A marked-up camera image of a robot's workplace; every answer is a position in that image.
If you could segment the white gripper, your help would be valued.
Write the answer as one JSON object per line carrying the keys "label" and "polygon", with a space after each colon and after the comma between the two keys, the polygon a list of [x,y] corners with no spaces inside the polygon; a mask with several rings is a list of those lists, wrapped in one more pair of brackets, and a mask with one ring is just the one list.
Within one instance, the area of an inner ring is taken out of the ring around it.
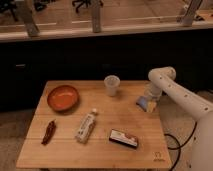
{"label": "white gripper", "polygon": [[149,83],[145,88],[144,95],[149,100],[147,102],[146,112],[152,113],[157,106],[157,103],[155,101],[158,101],[160,99],[162,90],[153,83]]}

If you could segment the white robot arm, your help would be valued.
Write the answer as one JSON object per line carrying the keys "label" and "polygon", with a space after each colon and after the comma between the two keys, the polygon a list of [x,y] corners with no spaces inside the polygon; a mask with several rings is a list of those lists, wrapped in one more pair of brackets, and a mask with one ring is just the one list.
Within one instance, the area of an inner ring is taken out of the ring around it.
{"label": "white robot arm", "polygon": [[173,67],[151,69],[145,96],[158,101],[165,92],[197,122],[189,171],[213,171],[213,102],[177,84]]}

